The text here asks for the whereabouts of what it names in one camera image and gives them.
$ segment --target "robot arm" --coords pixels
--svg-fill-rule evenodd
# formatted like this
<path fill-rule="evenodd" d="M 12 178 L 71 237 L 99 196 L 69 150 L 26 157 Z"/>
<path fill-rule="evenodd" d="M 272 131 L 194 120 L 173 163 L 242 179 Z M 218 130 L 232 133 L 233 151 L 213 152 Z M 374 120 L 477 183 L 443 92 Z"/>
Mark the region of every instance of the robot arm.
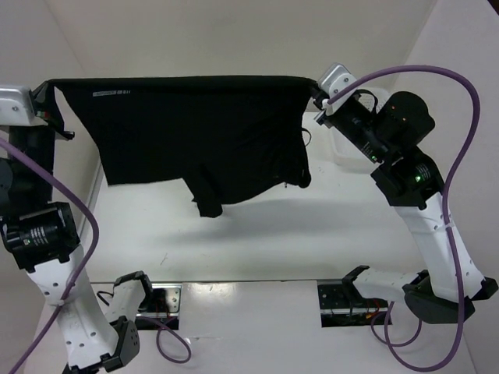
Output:
<path fill-rule="evenodd" d="M 43 90 L 35 92 L 44 96 Z M 25 87 L 0 87 L 0 125 L 8 126 L 12 145 L 52 172 L 55 140 L 72 139 L 73 134 L 49 119 L 37 99 Z M 120 277 L 106 315 L 85 270 L 62 302 L 66 282 L 84 255 L 69 204 L 49 203 L 52 187 L 13 158 L 0 159 L 0 185 L 5 248 L 47 304 L 61 309 L 57 322 L 68 353 L 64 373 L 95 373 L 101 367 L 110 372 L 127 365 L 140 349 L 135 317 L 152 293 L 147 276 L 137 272 Z"/>
<path fill-rule="evenodd" d="M 413 93 L 394 93 L 379 113 L 358 102 L 357 92 L 327 103 L 355 77 L 335 64 L 317 82 L 314 103 L 322 111 L 316 121 L 335 127 L 371 162 L 380 164 L 371 177 L 390 206 L 412 233 L 428 270 L 420 273 L 387 273 L 360 266 L 343 284 L 356 298 L 405 301 L 412 312 L 427 323 L 455 323 L 458 289 L 451 246 L 442 214 L 444 182 L 433 160 L 417 144 L 434 128 L 424 101 Z M 465 317 L 475 309 L 472 302 L 490 298 L 497 282 L 484 277 L 471 260 L 455 227 L 450 225 L 462 265 Z"/>

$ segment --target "white wall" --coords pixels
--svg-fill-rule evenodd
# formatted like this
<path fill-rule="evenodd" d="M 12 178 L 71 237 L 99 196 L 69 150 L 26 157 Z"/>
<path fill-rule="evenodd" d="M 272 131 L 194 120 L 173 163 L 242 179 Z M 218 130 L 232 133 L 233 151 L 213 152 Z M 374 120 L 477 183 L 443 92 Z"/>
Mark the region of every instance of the white wall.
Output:
<path fill-rule="evenodd" d="M 64 76 L 83 76 L 83 70 L 45 3 L 1 0 L 0 84 L 35 88 L 46 79 Z M 55 176 L 86 199 L 97 151 L 83 126 L 63 114 L 66 128 L 75 131 L 76 138 L 58 142 Z M 0 245 L 0 372 L 7 372 L 32 341 L 42 306 L 39 290 Z"/>
<path fill-rule="evenodd" d="M 499 16 L 487 0 L 439 0 L 407 63 L 454 69 L 480 92 L 480 128 L 450 202 L 472 258 L 487 276 L 499 279 Z M 448 79 L 425 74 L 404 74 L 395 88 L 413 90 L 429 104 L 437 127 L 423 149 L 446 175 L 469 128 L 467 93 Z M 466 341 L 477 372 L 497 373 L 499 295 L 476 307 L 466 324 Z"/>

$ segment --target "purple cable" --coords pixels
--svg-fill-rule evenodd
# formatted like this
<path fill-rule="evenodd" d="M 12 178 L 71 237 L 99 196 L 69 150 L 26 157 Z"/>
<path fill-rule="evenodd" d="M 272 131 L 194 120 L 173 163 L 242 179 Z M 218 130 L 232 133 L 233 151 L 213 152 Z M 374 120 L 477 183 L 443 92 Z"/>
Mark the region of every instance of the purple cable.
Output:
<path fill-rule="evenodd" d="M 448 355 L 438 364 L 432 365 L 426 368 L 420 368 L 418 366 L 410 365 L 409 363 L 402 360 L 400 356 L 398 356 L 395 351 L 396 345 L 390 342 L 390 337 L 388 334 L 388 321 L 390 319 L 391 310 L 393 309 L 394 303 L 392 302 L 388 307 L 387 314 L 384 319 L 384 337 L 386 339 L 386 344 L 390 352 L 394 355 L 395 359 L 404 365 L 406 368 L 414 370 L 416 372 L 434 372 L 436 370 L 442 369 L 452 359 L 455 357 L 458 352 L 459 345 L 461 343 L 462 332 L 464 330 L 465 323 L 465 296 L 464 296 L 464 283 L 462 279 L 462 271 L 461 271 L 461 263 L 459 262 L 458 249 L 455 244 L 454 233 L 452 232 L 452 228 L 449 226 L 451 222 L 449 217 L 449 209 L 448 209 L 448 198 L 449 198 L 449 190 L 451 188 L 452 179 L 455 176 L 455 172 L 458 170 L 459 165 L 462 162 L 462 159 L 466 155 L 466 152 L 473 141 L 473 137 L 475 136 L 476 130 L 478 129 L 478 121 L 480 119 L 480 98 L 476 88 L 472 85 L 472 83 L 467 80 L 464 76 L 453 72 L 452 70 L 430 66 L 430 65 L 405 65 L 405 66 L 395 66 L 393 68 L 379 70 L 377 72 L 373 72 L 364 76 L 363 78 L 355 81 L 350 86 L 346 87 L 344 90 L 340 91 L 336 96 L 329 99 L 328 104 L 333 104 L 339 98 L 345 96 L 349 91 L 354 90 L 355 88 L 362 86 L 366 82 L 371 81 L 372 79 L 380 78 L 382 76 L 389 76 L 391 74 L 397 74 L 400 72 L 431 72 L 433 74 L 438 74 L 440 76 L 446 76 L 460 83 L 462 86 L 466 88 L 471 97 L 473 113 L 472 113 L 472 121 L 469 127 L 468 135 L 465 139 L 465 142 L 462 145 L 461 150 L 458 153 L 454 163 L 451 166 L 451 170 L 448 173 L 447 179 L 445 180 L 444 192 L 442 194 L 442 210 L 444 214 L 444 223 L 447 225 L 445 231 L 447 232 L 449 238 L 449 244 L 451 246 L 452 257 L 454 259 L 456 278 L 458 282 L 458 328 L 456 330 L 454 343 L 452 345 L 451 350 Z"/>
<path fill-rule="evenodd" d="M 97 221 L 92 212 L 90 212 L 90 210 L 84 204 L 84 202 L 82 202 L 74 193 L 71 192 L 71 190 L 69 190 L 65 185 L 63 185 L 58 179 L 54 178 L 53 175 L 48 173 L 35 161 L 31 160 L 26 154 L 24 154 L 22 151 L 18 150 L 12 144 L 10 144 L 9 142 L 7 142 L 5 139 L 2 138 L 0 138 L 0 147 L 6 150 L 8 153 L 10 153 L 11 156 L 22 162 L 26 167 L 28 167 L 29 169 L 31 169 L 31 171 L 39 175 L 46 182 L 50 183 L 57 190 L 59 190 L 65 197 L 68 198 L 69 201 L 71 201 L 71 203 L 75 204 L 76 207 L 81 210 L 85 218 L 88 219 L 88 221 L 90 222 L 93 232 L 92 242 L 90 243 L 90 247 L 88 249 L 87 254 L 83 257 L 81 264 L 75 269 L 74 274 L 68 279 L 68 283 L 61 297 L 62 300 L 66 300 L 68 298 L 71 289 L 75 285 L 76 279 L 85 268 L 85 265 L 88 263 L 88 260 L 90 259 L 92 254 L 94 254 L 95 248 L 97 247 L 97 242 L 99 241 L 99 226 L 97 224 Z M 26 352 L 24 352 L 19 361 L 12 367 L 12 369 L 9 371 L 9 374 L 14 374 L 15 372 L 17 372 L 19 368 L 23 365 L 23 363 L 27 360 L 27 358 L 31 355 L 31 353 L 33 353 L 34 349 L 38 346 L 40 341 L 44 338 L 48 330 L 51 328 L 54 321 L 57 319 L 57 316 L 61 312 L 61 309 L 62 309 L 61 306 L 55 307 L 54 312 L 52 313 L 51 317 L 48 319 L 43 329 L 41 329 L 40 333 L 34 339 L 33 343 L 31 343 L 31 345 L 27 348 Z"/>
<path fill-rule="evenodd" d="M 374 329 L 374 324 L 375 322 L 377 321 L 378 318 L 380 318 L 382 315 L 385 315 L 385 318 L 386 318 L 386 312 L 381 312 L 377 315 L 375 315 L 372 319 L 371 319 L 371 331 L 373 332 L 373 335 L 383 344 L 386 344 L 387 342 L 385 340 L 383 340 L 382 337 L 380 337 L 378 335 L 378 333 L 376 332 L 376 330 Z M 416 332 L 414 333 L 414 336 L 411 337 L 409 340 L 407 340 L 405 343 L 398 343 L 398 344 L 392 344 L 391 346 L 392 347 L 407 347 L 408 345 L 414 343 L 416 341 L 416 339 L 419 337 L 419 335 L 421 334 L 421 330 L 423 329 L 423 321 L 420 319 L 419 322 L 418 322 L 418 328 L 416 330 Z"/>
<path fill-rule="evenodd" d="M 156 320 L 154 318 L 150 318 L 150 317 L 138 317 L 138 319 L 143 319 L 143 320 L 145 320 L 147 322 L 153 323 L 154 325 L 156 325 L 156 326 L 158 326 L 160 328 L 157 331 L 157 335 L 156 335 L 156 347 L 157 347 L 157 350 L 159 351 L 159 353 L 161 354 L 161 356 L 163 356 L 164 358 L 166 358 L 170 362 L 173 362 L 174 364 L 185 364 L 186 362 L 189 362 L 189 360 L 192 357 L 193 353 L 191 352 L 190 347 L 187 344 L 187 342 L 185 340 L 183 340 L 183 338 L 180 335 L 178 335 L 174 330 L 172 330 L 171 328 L 169 328 L 168 326 L 166 326 L 166 324 L 161 323 L 161 322 L 159 322 L 158 320 Z M 173 335 L 174 337 L 176 337 L 177 340 L 180 341 L 180 343 L 182 343 L 184 347 L 186 347 L 187 358 L 184 358 L 183 360 L 178 360 L 176 358 L 172 358 L 172 357 L 168 356 L 166 353 L 163 352 L 163 348 L 161 347 L 161 342 L 159 341 L 159 338 L 161 336 L 161 331 L 163 331 L 163 330 L 168 331 L 171 335 Z"/>

